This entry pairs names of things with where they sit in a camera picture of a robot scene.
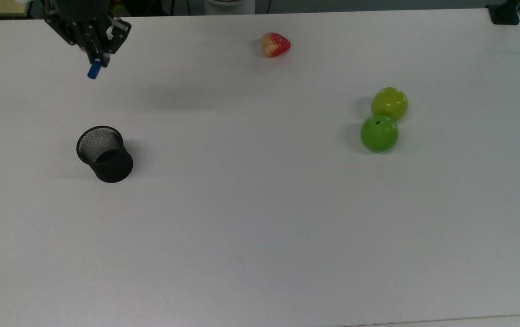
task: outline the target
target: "apple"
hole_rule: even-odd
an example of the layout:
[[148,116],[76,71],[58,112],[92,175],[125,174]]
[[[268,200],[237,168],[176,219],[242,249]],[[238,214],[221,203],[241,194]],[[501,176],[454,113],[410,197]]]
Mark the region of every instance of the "apple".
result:
[[408,101],[402,91],[395,87],[385,87],[375,94],[371,101],[371,112],[372,114],[385,114],[397,121],[403,117],[407,106]]
[[397,142],[398,134],[395,120],[384,114],[369,117],[361,127],[361,141],[373,152],[391,149]]

